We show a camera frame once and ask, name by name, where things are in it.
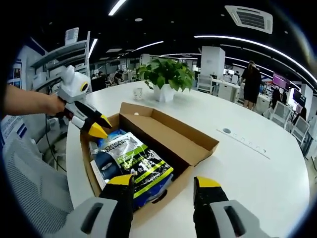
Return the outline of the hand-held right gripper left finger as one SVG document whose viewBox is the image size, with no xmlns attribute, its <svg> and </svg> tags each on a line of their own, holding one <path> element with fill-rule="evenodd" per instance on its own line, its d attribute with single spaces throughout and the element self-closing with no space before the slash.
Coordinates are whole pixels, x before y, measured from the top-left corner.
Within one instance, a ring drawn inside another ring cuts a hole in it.
<svg viewBox="0 0 317 238">
<path fill-rule="evenodd" d="M 112 178 L 101 192 L 76 207 L 52 238 L 127 238 L 133 220 L 134 175 Z"/>
</svg>

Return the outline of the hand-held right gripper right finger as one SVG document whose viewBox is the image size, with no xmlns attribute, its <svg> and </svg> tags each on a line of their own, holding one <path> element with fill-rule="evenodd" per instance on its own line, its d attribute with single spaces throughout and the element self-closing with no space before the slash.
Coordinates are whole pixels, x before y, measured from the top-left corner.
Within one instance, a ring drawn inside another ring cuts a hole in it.
<svg viewBox="0 0 317 238">
<path fill-rule="evenodd" d="M 213 179 L 194 177 L 194 214 L 198 238 L 268 238 L 260 221 L 237 200 L 227 198 Z"/>
</svg>

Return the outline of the person's left hand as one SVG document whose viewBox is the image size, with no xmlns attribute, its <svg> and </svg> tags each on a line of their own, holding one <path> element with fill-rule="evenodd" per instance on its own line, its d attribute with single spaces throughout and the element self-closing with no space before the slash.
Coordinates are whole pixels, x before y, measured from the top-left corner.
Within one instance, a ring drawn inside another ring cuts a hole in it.
<svg viewBox="0 0 317 238">
<path fill-rule="evenodd" d="M 48 95 L 45 102 L 45 107 L 47 115 L 55 116 L 58 113 L 64 112 L 65 103 L 57 95 Z"/>
</svg>

